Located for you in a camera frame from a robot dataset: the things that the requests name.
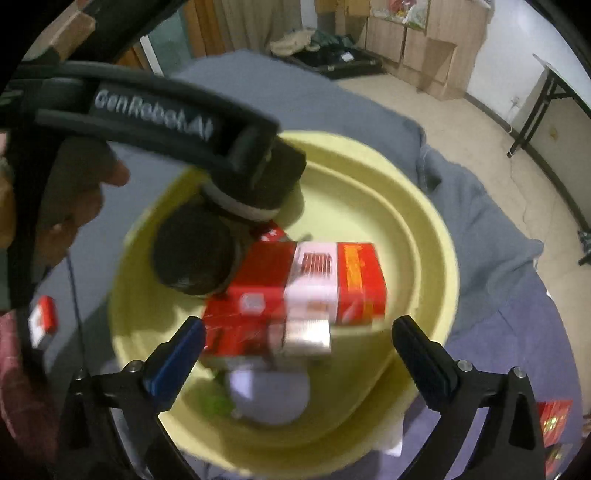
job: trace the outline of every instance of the metal screw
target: metal screw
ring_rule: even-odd
[[[125,365],[125,368],[123,370],[129,373],[134,373],[142,370],[143,366],[144,363],[141,360],[132,360],[127,365]]]
[[[521,367],[515,367],[515,368],[513,369],[513,373],[514,373],[514,374],[515,374],[515,376],[516,376],[516,377],[518,377],[518,378],[525,378],[525,376],[527,375],[527,374],[525,373],[525,370],[524,370],[523,368],[521,368]]]
[[[82,380],[83,378],[85,378],[85,377],[86,377],[86,375],[87,375],[87,372],[86,372],[86,370],[85,370],[85,369],[83,369],[83,368],[80,368],[80,369],[78,370],[78,373],[76,374],[76,379],[77,379],[77,380]]]
[[[472,364],[468,360],[460,360],[457,363],[457,367],[462,370],[462,372],[469,372],[472,370]]]

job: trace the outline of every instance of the curtain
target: curtain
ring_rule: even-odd
[[[216,16],[226,51],[265,51],[301,28],[300,0],[215,0]]]

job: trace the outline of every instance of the red plaid fabric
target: red plaid fabric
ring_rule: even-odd
[[[22,370],[15,317],[0,317],[0,417],[22,451],[41,463],[54,463],[59,418],[46,388]]]

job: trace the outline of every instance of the red and white packaging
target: red and white packaging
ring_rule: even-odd
[[[43,295],[29,316],[31,346],[45,349],[57,331],[56,306],[51,297]]]
[[[258,242],[291,242],[285,230],[273,220],[251,229],[251,235]]]
[[[215,308],[217,315],[367,325],[383,320],[386,295],[372,244],[256,242]]]
[[[572,400],[550,400],[538,402],[538,414],[544,436],[544,447],[560,441],[566,422],[569,419]]]
[[[298,364],[330,353],[330,324],[383,320],[385,303],[372,244],[256,242],[226,292],[207,302],[200,360],[220,369]]]

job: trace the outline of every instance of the table leg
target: table leg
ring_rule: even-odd
[[[546,81],[544,82],[544,86],[542,87],[542,91],[540,92],[540,96],[535,101],[534,108],[532,109],[523,128],[521,129],[521,132],[519,132],[519,135],[517,136],[517,138],[513,142],[513,145],[511,145],[511,148],[509,149],[509,151],[507,152],[507,157],[511,158],[518,147],[520,147],[522,145],[527,145],[529,143],[531,137],[534,135],[536,129],[538,128],[540,122],[542,121],[542,118],[543,118],[544,114],[546,113],[546,110],[548,109],[548,105],[550,104],[549,97],[554,93],[555,90],[556,90],[556,81],[554,80],[554,73],[551,70],[549,70],[548,77],[546,78]],[[530,126],[534,122],[534,119],[535,119],[534,126],[530,130]]]

